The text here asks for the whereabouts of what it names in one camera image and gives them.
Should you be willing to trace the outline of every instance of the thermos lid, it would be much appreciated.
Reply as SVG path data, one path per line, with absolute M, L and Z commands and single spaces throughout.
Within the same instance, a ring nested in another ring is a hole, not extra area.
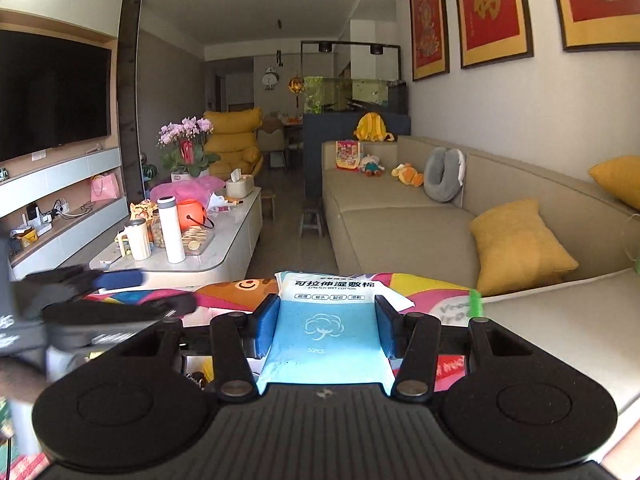
M 133 227 L 134 225 L 142 225 L 146 224 L 146 220 L 144 218 L 134 218 L 133 220 L 129 220 L 124 224 L 124 227 Z
M 175 196 L 163 196 L 158 199 L 158 209 L 169 209 L 175 207 Z

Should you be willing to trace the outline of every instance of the cream tumbler with handle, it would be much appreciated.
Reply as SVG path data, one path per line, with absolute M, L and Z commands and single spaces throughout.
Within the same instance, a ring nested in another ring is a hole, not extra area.
M 175 196 L 163 196 L 158 199 L 158 214 L 166 257 L 170 264 L 179 264 L 185 259 L 185 255 Z
M 136 218 L 129 220 L 124 224 L 124 231 L 118 233 L 118 243 L 120 251 L 123 250 L 122 237 L 127 236 L 131 256 L 134 260 L 146 260 L 151 256 L 151 247 L 149 246 L 149 234 L 146 228 L 146 220 L 144 218 Z

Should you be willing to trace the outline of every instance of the floor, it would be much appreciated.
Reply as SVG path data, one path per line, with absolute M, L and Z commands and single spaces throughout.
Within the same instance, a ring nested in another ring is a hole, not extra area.
M 337 274 L 334 251 L 328 233 L 319 237 L 316 231 L 305 230 L 300 237 L 300 216 L 304 200 L 302 167 L 285 173 L 282 168 L 265 169 L 256 178 L 256 185 L 276 193 L 276 219 L 271 219 L 267 202 L 264 222 L 247 278 L 269 278 L 281 270 L 300 270 Z M 113 243 L 126 219 L 121 220 L 85 245 L 63 266 L 88 264 L 107 245 Z

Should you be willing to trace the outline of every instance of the red framed artwork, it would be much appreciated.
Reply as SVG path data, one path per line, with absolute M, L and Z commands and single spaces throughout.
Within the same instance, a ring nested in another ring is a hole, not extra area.
M 409 0 L 414 81 L 449 73 L 445 0 Z
M 462 68 L 533 56 L 527 0 L 457 0 Z
M 640 48 L 640 0 L 558 0 L 565 50 Z

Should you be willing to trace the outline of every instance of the gray neck pillow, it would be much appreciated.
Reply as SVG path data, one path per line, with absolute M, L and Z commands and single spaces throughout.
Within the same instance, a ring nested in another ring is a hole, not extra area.
M 424 191 L 436 202 L 455 197 L 465 179 L 465 156 L 460 150 L 435 148 L 424 167 Z

